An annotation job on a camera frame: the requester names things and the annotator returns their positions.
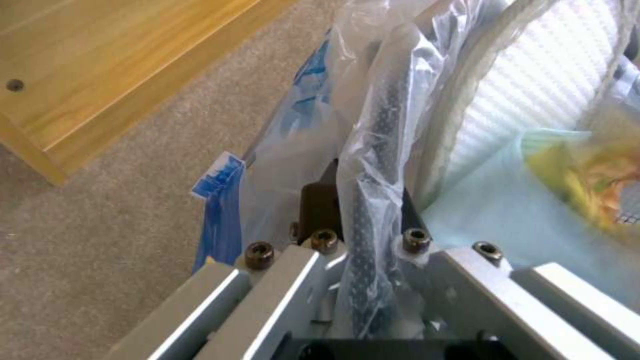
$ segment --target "screw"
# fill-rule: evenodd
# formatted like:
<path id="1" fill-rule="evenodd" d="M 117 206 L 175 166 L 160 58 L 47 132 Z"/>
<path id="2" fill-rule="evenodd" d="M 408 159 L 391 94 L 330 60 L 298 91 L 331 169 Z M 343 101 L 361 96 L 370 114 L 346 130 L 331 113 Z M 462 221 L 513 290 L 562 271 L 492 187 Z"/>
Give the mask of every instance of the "screw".
<path id="1" fill-rule="evenodd" d="M 289 224 L 289 241 L 291 243 L 298 244 L 298 231 L 300 230 L 300 225 L 297 221 Z"/>
<path id="2" fill-rule="evenodd" d="M 320 254 L 333 254 L 338 249 L 338 235 L 331 229 L 322 229 L 311 234 L 311 249 Z"/>
<path id="3" fill-rule="evenodd" d="M 273 264 L 275 252 L 270 243 L 257 241 L 247 246 L 244 251 L 244 262 L 252 270 L 264 270 Z"/>
<path id="4" fill-rule="evenodd" d="M 408 229 L 404 232 L 402 248 L 410 254 L 423 254 L 429 249 L 431 237 L 423 229 Z"/>
<path id="5" fill-rule="evenodd" d="M 502 260 L 503 257 L 502 251 L 494 244 L 486 241 L 478 241 L 473 244 L 472 248 L 491 264 L 495 266 L 500 265 L 500 260 Z"/>
<path id="6" fill-rule="evenodd" d="M 24 83 L 19 79 L 11 79 L 6 82 L 6 89 L 11 92 L 20 92 L 24 89 Z"/>

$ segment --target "light blue cloth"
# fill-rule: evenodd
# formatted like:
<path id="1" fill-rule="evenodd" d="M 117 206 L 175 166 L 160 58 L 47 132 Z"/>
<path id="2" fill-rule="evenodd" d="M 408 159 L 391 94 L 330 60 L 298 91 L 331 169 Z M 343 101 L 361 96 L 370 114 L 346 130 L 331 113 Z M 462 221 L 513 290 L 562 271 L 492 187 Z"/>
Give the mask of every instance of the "light blue cloth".
<path id="1" fill-rule="evenodd" d="M 617 240 L 591 227 L 524 161 L 524 151 L 585 136 L 551 130 L 518 136 L 422 213 L 434 241 L 444 249 L 492 242 L 514 268 L 559 263 L 638 311 L 640 241 Z"/>

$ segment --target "black plastic part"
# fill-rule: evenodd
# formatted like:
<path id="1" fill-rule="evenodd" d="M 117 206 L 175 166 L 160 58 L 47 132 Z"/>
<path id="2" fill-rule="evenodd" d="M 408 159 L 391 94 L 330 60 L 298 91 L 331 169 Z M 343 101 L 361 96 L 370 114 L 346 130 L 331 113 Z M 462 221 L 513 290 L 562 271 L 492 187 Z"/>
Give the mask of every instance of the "black plastic part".
<path id="1" fill-rule="evenodd" d="M 344 239 L 335 184 L 313 183 L 302 188 L 298 224 L 298 245 L 322 229 L 331 229 L 338 239 Z"/>
<path id="2" fill-rule="evenodd" d="M 511 360 L 498 341 L 286 339 L 273 360 Z"/>
<path id="3" fill-rule="evenodd" d="M 324 171 L 317 183 L 305 185 L 300 194 L 300 215 L 298 217 L 297 244 L 302 243 L 315 231 L 331 229 L 338 238 L 344 241 L 342 235 L 342 220 L 340 217 L 340 202 L 335 175 L 338 160 L 333 160 Z M 424 229 L 424 222 L 415 210 L 409 192 L 404 189 L 402 204 L 402 233 L 407 229 Z"/>

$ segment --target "wooden shelf panel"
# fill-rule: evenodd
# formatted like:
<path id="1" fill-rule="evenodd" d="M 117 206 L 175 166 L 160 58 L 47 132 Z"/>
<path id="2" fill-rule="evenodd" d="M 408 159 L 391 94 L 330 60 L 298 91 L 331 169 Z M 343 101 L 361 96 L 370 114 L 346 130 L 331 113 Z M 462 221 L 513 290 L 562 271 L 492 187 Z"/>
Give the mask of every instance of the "wooden shelf panel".
<path id="1" fill-rule="evenodd" d="M 19 93 L 2 91 L 0 111 L 50 149 L 256 3 L 74 0 L 49 7 L 0 35 L 0 49 L 10 49 L 0 52 L 0 79 L 25 83 Z"/>
<path id="2" fill-rule="evenodd" d="M 0 0 L 0 120 L 70 174 L 294 1 Z"/>

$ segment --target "gray carpet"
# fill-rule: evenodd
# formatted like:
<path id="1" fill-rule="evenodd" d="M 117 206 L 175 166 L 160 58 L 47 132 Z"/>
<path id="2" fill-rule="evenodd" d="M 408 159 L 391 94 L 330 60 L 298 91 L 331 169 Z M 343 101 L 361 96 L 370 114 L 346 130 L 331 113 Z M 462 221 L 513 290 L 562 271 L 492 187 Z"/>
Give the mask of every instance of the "gray carpet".
<path id="1" fill-rule="evenodd" d="M 0 359 L 100 358 L 190 275 L 191 185 L 242 154 L 341 0 L 301 0 L 65 186 L 0 147 Z"/>

